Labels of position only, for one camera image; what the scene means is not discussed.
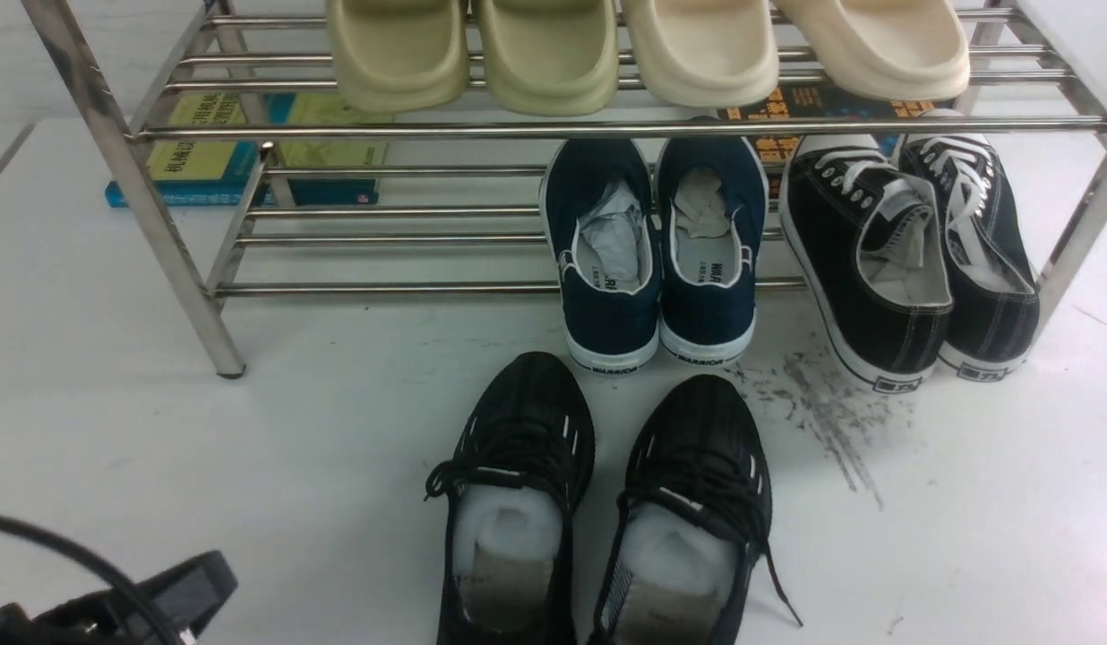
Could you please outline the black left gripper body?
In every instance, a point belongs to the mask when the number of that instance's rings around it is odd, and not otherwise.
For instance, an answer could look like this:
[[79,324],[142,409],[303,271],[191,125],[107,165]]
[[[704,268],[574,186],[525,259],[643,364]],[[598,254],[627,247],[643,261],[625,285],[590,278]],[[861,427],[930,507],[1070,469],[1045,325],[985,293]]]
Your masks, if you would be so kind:
[[[137,584],[194,644],[234,596],[238,580],[219,551],[193,556]],[[118,590],[101,590],[30,617],[17,604],[0,607],[0,644],[159,644],[139,611]]]

